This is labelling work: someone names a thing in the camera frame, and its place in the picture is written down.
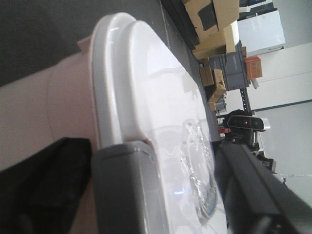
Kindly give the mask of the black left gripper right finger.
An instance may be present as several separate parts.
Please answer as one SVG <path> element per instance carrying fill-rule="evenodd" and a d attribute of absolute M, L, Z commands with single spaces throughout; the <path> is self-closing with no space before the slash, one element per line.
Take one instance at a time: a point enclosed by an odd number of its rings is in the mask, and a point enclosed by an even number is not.
<path fill-rule="evenodd" d="M 244 145 L 215 146 L 215 177 L 231 234 L 310 234 L 312 209 Z"/>

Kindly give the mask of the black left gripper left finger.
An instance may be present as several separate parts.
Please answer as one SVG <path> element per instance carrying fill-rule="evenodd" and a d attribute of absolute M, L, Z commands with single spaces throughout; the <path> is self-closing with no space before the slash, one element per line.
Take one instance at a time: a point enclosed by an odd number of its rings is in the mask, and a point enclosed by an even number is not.
<path fill-rule="evenodd" d="M 2 234 L 67 234 L 91 175 L 86 138 L 62 138 L 0 173 Z"/>

